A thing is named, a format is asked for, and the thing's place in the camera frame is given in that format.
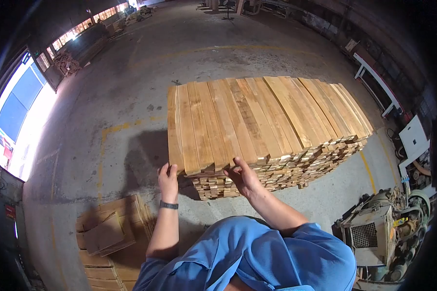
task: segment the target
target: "blue shirt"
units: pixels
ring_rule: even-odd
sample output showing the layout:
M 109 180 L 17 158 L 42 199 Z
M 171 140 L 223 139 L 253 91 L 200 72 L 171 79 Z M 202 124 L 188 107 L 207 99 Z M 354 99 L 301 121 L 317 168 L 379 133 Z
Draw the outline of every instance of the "blue shirt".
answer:
M 213 224 L 181 257 L 147 258 L 133 291 L 222 291 L 234 274 L 257 291 L 351 290 L 351 249 L 315 223 L 291 237 L 248 217 Z

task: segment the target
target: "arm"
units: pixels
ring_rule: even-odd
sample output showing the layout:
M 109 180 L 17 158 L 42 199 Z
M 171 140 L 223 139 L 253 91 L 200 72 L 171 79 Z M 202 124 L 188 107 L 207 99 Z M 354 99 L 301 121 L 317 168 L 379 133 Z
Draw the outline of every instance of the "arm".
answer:
M 233 180 L 239 192 L 271 227 L 280 230 L 284 235 L 291 235 L 300 225 L 309 222 L 303 214 L 265 189 L 256 172 L 244 160 L 239 157 L 233 160 L 240 169 L 226 170 L 225 175 Z
M 167 170 L 168 163 L 157 171 L 162 201 L 177 204 L 177 166 L 171 166 L 170 175 L 167 175 Z M 178 210 L 160 208 L 156 226 L 146 250 L 146 258 L 158 258 L 167 261 L 174 259 L 178 256 L 178 241 Z

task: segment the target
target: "red sign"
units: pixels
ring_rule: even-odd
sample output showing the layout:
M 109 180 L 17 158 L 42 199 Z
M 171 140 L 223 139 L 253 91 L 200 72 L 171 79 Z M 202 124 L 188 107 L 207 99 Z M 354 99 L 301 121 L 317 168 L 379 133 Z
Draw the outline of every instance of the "red sign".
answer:
M 6 217 L 16 220 L 16 210 L 13 206 L 5 204 Z

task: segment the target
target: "shirt sleeve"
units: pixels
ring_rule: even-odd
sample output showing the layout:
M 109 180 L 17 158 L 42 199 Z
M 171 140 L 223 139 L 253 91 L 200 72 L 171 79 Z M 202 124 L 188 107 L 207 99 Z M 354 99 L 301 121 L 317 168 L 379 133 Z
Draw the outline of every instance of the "shirt sleeve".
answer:
M 353 251 L 321 230 L 319 224 L 303 224 L 285 243 L 303 283 L 328 287 L 331 282 L 338 282 L 340 290 L 351 290 L 356 275 Z
M 168 264 L 168 261 L 156 258 L 147 258 L 141 265 L 141 271 L 134 284 L 133 291 L 144 291 L 152 279 Z

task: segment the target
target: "left hand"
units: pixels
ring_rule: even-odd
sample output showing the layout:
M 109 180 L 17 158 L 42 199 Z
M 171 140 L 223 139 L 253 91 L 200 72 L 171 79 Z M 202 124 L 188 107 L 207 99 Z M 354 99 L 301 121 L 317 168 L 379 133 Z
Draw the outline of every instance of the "left hand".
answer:
M 169 163 L 163 165 L 161 169 L 157 170 L 159 176 L 159 187 L 162 194 L 162 201 L 165 203 L 178 203 L 178 181 L 176 180 L 177 165 L 170 167 L 170 175 L 167 175 Z

